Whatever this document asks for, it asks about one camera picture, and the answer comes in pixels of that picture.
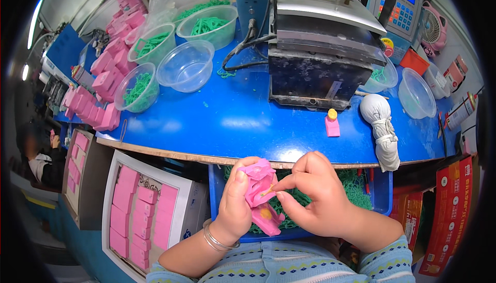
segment spray can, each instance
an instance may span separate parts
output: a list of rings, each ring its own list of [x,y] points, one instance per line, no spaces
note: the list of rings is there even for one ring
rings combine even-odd
[[[455,105],[446,113],[446,123],[450,130],[458,127],[462,121],[467,119],[472,113],[475,112],[475,99],[477,95],[467,92],[466,95],[455,103]]]

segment hand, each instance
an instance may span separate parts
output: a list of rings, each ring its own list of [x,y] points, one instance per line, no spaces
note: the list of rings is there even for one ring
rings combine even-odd
[[[309,151],[298,159],[291,172],[272,187],[284,212],[315,235],[343,237],[354,219],[356,206],[346,197],[330,161],[318,151]],[[306,207],[284,191],[295,187],[312,199]]]
[[[52,147],[52,149],[58,149],[60,146],[60,137],[53,136],[53,140],[50,140],[50,146]]]
[[[212,236],[225,245],[232,245],[251,226],[251,209],[245,200],[248,190],[248,176],[239,167],[257,163],[259,157],[246,157],[232,167],[219,205],[219,215],[210,225]]]

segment blue bin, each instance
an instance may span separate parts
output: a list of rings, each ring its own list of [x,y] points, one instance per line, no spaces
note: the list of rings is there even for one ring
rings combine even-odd
[[[224,180],[224,170],[219,169],[216,164],[208,165],[208,183],[210,188],[210,212],[212,220],[215,220],[219,212],[220,199],[224,192],[226,181]],[[389,215],[393,206],[393,172],[381,172],[380,168],[374,169],[374,181],[369,181],[370,202],[375,212]],[[247,232],[239,239],[241,243],[260,241],[281,241],[313,236],[312,233],[295,227],[281,230],[277,236],[269,237],[264,233]]]

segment right hand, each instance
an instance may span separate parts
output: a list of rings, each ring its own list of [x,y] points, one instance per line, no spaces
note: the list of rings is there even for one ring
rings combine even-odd
[[[309,151],[298,159],[291,172],[272,187],[284,212],[315,235],[343,237],[352,225],[356,206],[346,197],[330,161],[318,151]],[[306,207],[284,191],[295,187],[312,199]]]
[[[50,146],[52,147],[52,149],[58,149],[60,146],[60,137],[54,136],[53,140],[50,141]]]

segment wooden table edge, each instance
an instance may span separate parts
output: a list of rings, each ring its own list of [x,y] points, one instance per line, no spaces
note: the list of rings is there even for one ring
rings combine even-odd
[[[97,137],[96,142],[119,150],[129,150],[129,151],[139,152],[141,154],[166,157],[171,159],[187,160],[190,162],[234,165],[236,161],[238,161],[239,159],[239,158],[189,154],[186,152],[173,151],[173,150],[159,150],[141,145],[122,143],[119,141],[109,140],[102,137]],[[437,158],[401,162],[400,165],[428,162],[430,160],[435,160],[435,159]],[[270,165],[274,169],[291,169],[293,168],[294,162],[270,162]],[[378,163],[333,163],[332,165],[335,169],[358,169],[358,168],[379,167]]]

